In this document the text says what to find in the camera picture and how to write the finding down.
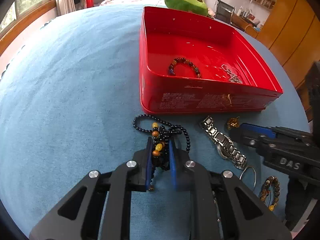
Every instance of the jewelry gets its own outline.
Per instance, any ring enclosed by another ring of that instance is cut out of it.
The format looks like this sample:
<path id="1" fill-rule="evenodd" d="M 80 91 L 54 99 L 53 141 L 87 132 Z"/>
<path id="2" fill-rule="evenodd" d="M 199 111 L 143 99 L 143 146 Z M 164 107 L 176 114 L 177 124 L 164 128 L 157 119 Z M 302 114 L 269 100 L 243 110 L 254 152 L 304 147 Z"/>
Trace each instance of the jewelry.
<path id="1" fill-rule="evenodd" d="M 241 79 L 236 74 L 234 74 L 230 69 L 228 69 L 228 67 L 225 64 L 222 64 L 221 68 L 229 74 L 230 76 L 229 82 L 242 84 Z"/>
<path id="2" fill-rule="evenodd" d="M 174 67 L 176 66 L 177 63 L 184 63 L 184 64 L 190 66 L 196 72 L 197 78 L 201 78 L 201 74 L 200 74 L 198 67 L 196 65 L 194 65 L 192 62 L 190 62 L 189 59 L 185 59 L 184 57 L 183 58 L 178 57 L 172 61 L 172 63 L 169 66 L 169 71 L 168 71 L 169 75 L 171 75 L 171 76 L 176 75 L 174 73 Z"/>
<path id="3" fill-rule="evenodd" d="M 248 168 L 251 168 L 253 170 L 254 173 L 254 184 L 253 184 L 253 191 L 256 188 L 256 182 L 257 182 L 257 173 L 256 170 L 254 169 L 253 166 L 246 166 L 246 168 L 242 171 L 241 175 L 240 175 L 240 180 L 242 179 L 242 175 L 247 171 Z"/>
<path id="4" fill-rule="evenodd" d="M 275 209 L 275 207 L 277 206 L 277 203 L 279 201 L 279 196 L 280 196 L 280 182 L 278 181 L 277 177 L 273 177 L 273 176 L 270 176 L 266 179 L 265 183 L 262 185 L 262 189 L 261 189 L 261 197 L 260 197 L 260 200 L 263 201 L 263 203 L 265 203 L 266 201 L 266 198 L 267 196 L 270 195 L 270 186 L 274 186 L 275 188 L 275 196 L 273 198 L 273 203 L 272 205 L 270 206 L 270 201 L 269 201 L 269 210 L 270 211 L 273 211 Z"/>
<path id="5" fill-rule="evenodd" d="M 213 122 L 213 119 L 208 116 L 200 123 L 200 127 L 215 143 L 219 155 L 225 160 L 230 160 L 236 168 L 243 170 L 247 164 L 247 158 L 236 149 L 229 137 L 214 127 Z"/>
<path id="6" fill-rule="evenodd" d="M 145 130 L 137 126 L 138 119 L 148 118 L 159 123 L 162 123 L 159 127 L 158 123 L 154 122 L 152 124 L 152 130 Z M 134 118 L 133 128 L 138 131 L 149 133 L 153 138 L 153 152 L 152 152 L 152 164 L 154 167 L 161 167 L 163 170 L 167 171 L 170 169 L 169 163 L 169 139 L 176 135 L 184 133 L 187 140 L 186 152 L 190 151 L 190 138 L 187 133 L 187 130 L 181 125 L 173 125 L 169 122 L 163 121 L 160 118 L 154 117 L 150 114 L 141 114 Z"/>
<path id="7" fill-rule="evenodd" d="M 240 123 L 239 123 L 239 116 L 237 118 L 230 118 L 227 121 L 227 129 L 231 130 L 231 128 L 238 128 L 240 127 Z"/>

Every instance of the blue gripper pad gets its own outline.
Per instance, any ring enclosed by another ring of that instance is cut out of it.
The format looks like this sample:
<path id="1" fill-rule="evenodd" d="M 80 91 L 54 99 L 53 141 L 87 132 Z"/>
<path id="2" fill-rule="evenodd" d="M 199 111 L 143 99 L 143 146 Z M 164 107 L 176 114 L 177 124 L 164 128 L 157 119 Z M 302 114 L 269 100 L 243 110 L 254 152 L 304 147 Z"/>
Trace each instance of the blue gripper pad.
<path id="1" fill-rule="evenodd" d="M 177 188 L 177 170 L 176 170 L 176 161 L 174 159 L 174 151 L 171 140 L 169 141 L 169 160 L 170 160 L 170 173 L 171 173 L 171 182 L 173 188 Z"/>
<path id="2" fill-rule="evenodd" d="M 146 190 L 149 190 L 151 184 L 151 176 L 152 176 L 152 161 L 151 161 L 151 154 L 152 149 L 146 149 L 148 153 L 147 159 L 147 168 L 146 168 Z"/>
<path id="3" fill-rule="evenodd" d="M 262 126 L 258 126 L 258 125 L 254 125 L 254 124 L 249 124 L 249 123 L 242 123 L 240 125 L 240 128 L 243 130 L 253 131 L 253 132 L 256 132 L 259 134 L 264 134 L 264 135 L 268 136 L 269 138 L 276 137 L 276 133 L 266 127 L 262 127 Z"/>

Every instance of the triangular cutout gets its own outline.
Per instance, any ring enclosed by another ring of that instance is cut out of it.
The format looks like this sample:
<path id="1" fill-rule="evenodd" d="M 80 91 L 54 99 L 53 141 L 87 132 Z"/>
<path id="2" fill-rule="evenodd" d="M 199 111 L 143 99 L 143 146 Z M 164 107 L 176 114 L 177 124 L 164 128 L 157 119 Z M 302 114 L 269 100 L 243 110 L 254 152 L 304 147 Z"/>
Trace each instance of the triangular cutout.
<path id="1" fill-rule="evenodd" d="M 81 187 L 61 208 L 59 208 L 58 215 L 70 220 L 75 220 L 86 191 L 86 187 Z"/>
<path id="2" fill-rule="evenodd" d="M 246 220 L 252 220 L 262 216 L 262 211 L 252 202 L 252 200 L 238 187 L 235 188 L 239 199 L 240 207 Z"/>

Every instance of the window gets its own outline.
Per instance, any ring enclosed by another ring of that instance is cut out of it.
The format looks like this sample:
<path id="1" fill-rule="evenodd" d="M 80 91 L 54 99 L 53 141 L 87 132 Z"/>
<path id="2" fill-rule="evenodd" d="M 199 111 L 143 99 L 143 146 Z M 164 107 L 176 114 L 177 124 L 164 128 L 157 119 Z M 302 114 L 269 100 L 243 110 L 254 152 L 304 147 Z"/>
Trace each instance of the window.
<path id="1" fill-rule="evenodd" d="M 42 1 L 43 0 L 15 0 L 0 24 L 0 33 L 3 34 L 3 32 L 5 32 L 3 30 L 7 26 L 14 25 L 17 19 L 24 17 L 29 10 L 40 6 Z"/>

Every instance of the green plush toy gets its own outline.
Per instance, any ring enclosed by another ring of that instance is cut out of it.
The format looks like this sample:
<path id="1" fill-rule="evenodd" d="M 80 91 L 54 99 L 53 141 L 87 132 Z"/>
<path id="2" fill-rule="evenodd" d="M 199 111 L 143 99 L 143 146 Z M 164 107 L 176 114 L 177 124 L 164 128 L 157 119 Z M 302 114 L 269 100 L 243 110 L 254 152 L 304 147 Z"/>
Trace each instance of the green plush toy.
<path id="1" fill-rule="evenodd" d="M 208 15 L 208 7 L 203 0 L 164 0 L 164 3 L 170 9 Z"/>

